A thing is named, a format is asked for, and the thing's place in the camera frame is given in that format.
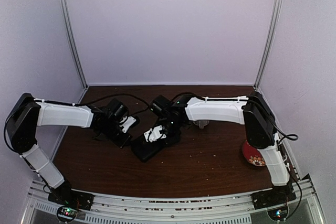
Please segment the black zippered tool case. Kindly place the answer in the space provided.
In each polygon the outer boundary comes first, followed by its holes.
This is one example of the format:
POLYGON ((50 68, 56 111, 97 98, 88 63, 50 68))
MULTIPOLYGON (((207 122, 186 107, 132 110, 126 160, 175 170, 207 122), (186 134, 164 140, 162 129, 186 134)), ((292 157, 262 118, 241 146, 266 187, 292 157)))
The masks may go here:
POLYGON ((140 161, 147 162, 165 148, 165 146, 165 140, 147 142, 144 136, 140 136, 132 141, 131 150, 140 161))

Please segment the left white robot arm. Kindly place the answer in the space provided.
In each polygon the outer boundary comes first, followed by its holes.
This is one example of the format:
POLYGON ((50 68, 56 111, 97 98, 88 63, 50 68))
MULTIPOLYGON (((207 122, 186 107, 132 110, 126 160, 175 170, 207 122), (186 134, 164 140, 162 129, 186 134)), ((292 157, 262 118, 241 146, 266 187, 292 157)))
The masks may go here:
POLYGON ((55 189, 56 198, 71 205, 75 192, 66 186, 64 175, 39 146, 38 138, 46 136, 47 130, 77 127, 90 129, 122 147, 131 138, 129 129, 137 123, 138 119, 117 99, 95 106, 48 101, 24 93, 6 118, 3 136, 7 147, 31 166, 48 187, 55 189))

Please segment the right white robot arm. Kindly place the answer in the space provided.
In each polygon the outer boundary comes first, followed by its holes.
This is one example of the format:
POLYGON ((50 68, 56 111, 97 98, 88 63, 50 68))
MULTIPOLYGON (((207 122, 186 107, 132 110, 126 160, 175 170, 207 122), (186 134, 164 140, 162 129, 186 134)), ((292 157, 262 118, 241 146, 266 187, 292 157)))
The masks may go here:
POLYGON ((243 125, 248 144, 261 153, 275 187, 269 192, 269 199, 279 204, 289 196, 289 166, 280 147, 281 133, 260 93, 210 98, 183 92, 172 100, 160 95, 153 100, 150 109, 158 116, 158 121, 144 134, 148 143, 175 137, 189 122, 221 121, 243 125))

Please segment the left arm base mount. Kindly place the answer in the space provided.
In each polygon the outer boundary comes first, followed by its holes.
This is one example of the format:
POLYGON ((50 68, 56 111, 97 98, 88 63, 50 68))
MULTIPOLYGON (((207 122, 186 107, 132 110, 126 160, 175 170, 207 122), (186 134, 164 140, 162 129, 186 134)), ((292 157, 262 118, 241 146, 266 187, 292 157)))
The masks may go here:
POLYGON ((69 181, 63 182, 57 188, 49 188, 48 200, 73 209, 90 210, 94 195, 72 189, 69 181))

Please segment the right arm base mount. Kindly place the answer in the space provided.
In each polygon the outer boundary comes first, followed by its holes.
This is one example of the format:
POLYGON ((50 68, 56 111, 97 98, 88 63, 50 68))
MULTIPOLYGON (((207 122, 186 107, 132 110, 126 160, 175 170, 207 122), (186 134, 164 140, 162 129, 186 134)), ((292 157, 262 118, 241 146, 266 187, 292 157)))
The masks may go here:
POLYGON ((274 186, 270 190, 262 190, 251 194, 255 210, 283 205, 296 198, 292 185, 274 186))

